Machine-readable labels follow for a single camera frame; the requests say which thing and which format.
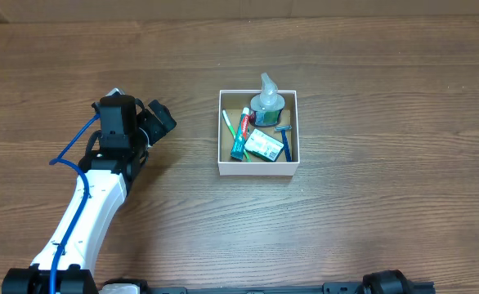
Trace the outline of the teal toothpaste tube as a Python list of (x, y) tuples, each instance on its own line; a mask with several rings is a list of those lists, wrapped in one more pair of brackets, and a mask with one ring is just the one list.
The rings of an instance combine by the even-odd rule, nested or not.
[(248, 139), (249, 115), (250, 108), (244, 107), (242, 114), (240, 115), (238, 130), (236, 132), (235, 140), (231, 149), (231, 157), (239, 161), (242, 161), (243, 157), (246, 157), (248, 162), (250, 161), (247, 151), (244, 148), (244, 145)]

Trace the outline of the clear soap pump bottle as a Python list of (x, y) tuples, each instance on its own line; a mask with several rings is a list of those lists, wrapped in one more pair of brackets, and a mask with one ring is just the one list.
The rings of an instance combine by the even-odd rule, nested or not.
[(284, 97), (267, 73), (261, 74), (262, 90), (250, 101), (249, 121), (255, 127), (273, 127), (280, 122), (285, 107)]

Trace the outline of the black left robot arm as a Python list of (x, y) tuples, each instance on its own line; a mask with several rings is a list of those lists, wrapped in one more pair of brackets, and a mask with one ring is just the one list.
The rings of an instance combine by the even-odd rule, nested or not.
[(177, 125), (165, 105), (148, 105), (118, 89), (93, 104), (94, 115), (75, 135), (94, 131), (78, 163), (52, 159), (77, 175), (74, 195), (47, 245), (27, 268), (11, 268), (1, 291), (11, 294), (98, 293), (94, 280), (101, 244), (117, 210), (149, 158), (149, 149)]

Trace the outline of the green toothbrush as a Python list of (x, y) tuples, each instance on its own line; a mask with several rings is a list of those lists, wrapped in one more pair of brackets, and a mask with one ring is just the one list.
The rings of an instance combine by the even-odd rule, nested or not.
[[(227, 127), (228, 127), (228, 129), (229, 129), (229, 131), (230, 131), (230, 133), (231, 133), (231, 135), (232, 135), (232, 137), (233, 137), (233, 139), (235, 139), (235, 136), (236, 136), (235, 129), (232, 127), (232, 124), (231, 124), (231, 121), (230, 121), (230, 119), (229, 119), (229, 116), (228, 116), (228, 114), (227, 114), (227, 112), (226, 112), (225, 110), (222, 111), (222, 117), (223, 117), (223, 119), (224, 119), (224, 121), (225, 121), (225, 123), (226, 123), (226, 125), (227, 125)], [(248, 155), (248, 152), (247, 152), (245, 149), (244, 149), (244, 156), (245, 156), (246, 161), (247, 161), (248, 163), (252, 162), (252, 159), (250, 158), (250, 156)]]

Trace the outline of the blue disposable razor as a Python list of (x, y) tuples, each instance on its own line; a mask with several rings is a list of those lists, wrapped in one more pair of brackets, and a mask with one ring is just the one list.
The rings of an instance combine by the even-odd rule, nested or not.
[(284, 155), (288, 163), (292, 161), (292, 154), (290, 152), (289, 142), (286, 136), (286, 131), (290, 131), (291, 129), (292, 127), (290, 125), (275, 127), (275, 131), (281, 133)]

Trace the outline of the green white floss packet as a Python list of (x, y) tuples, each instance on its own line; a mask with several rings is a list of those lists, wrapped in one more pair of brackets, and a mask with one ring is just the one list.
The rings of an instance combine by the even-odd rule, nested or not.
[(265, 161), (275, 162), (283, 151), (284, 145), (264, 132), (255, 129), (248, 137), (244, 148)]

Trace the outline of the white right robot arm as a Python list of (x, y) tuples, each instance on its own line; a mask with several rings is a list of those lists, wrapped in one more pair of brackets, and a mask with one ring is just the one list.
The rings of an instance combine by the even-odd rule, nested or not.
[(360, 293), (364, 294), (411, 294), (408, 279), (399, 270), (387, 270), (363, 277)]

